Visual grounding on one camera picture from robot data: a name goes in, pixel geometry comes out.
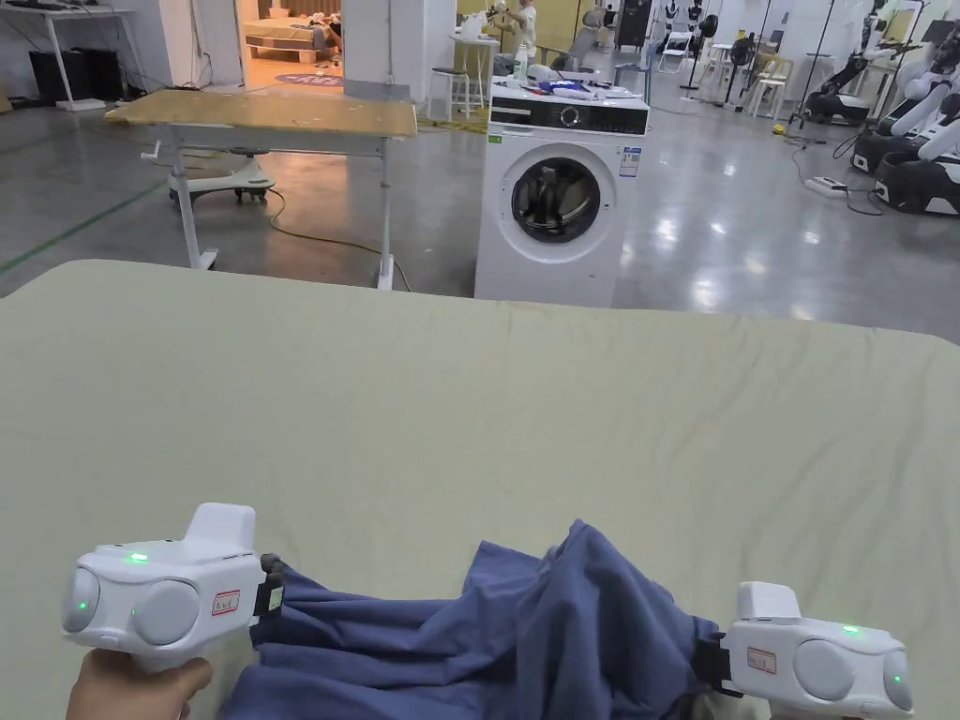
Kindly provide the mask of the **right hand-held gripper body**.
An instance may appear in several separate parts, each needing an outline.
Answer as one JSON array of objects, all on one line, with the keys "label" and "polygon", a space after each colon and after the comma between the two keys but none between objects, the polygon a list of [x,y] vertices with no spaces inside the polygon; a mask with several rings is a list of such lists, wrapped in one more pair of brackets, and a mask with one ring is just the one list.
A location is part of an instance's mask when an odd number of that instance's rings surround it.
[{"label": "right hand-held gripper body", "polygon": [[767,702],[773,719],[910,719],[904,644],[863,625],[802,615],[787,586],[744,582],[727,631],[697,643],[692,669],[711,689]]}]

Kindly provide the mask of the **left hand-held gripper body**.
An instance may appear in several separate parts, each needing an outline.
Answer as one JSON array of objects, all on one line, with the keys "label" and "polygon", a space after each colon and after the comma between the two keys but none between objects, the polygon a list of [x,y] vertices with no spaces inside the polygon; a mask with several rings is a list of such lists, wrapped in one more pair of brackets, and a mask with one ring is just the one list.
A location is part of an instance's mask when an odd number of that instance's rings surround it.
[{"label": "left hand-held gripper body", "polygon": [[181,539],[108,544],[77,561],[62,606],[71,642],[126,653],[149,672],[183,666],[280,612],[263,585],[249,506],[200,505]]}]

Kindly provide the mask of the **person's left hand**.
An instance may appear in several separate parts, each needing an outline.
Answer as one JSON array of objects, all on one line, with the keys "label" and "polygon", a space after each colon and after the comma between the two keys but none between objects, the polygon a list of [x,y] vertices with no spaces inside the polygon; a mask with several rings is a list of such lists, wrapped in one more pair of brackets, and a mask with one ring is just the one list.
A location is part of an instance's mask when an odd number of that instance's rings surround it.
[{"label": "person's left hand", "polygon": [[67,719],[187,719],[190,702],[214,676],[204,658],[148,672],[122,652],[95,649],[82,660]]}]

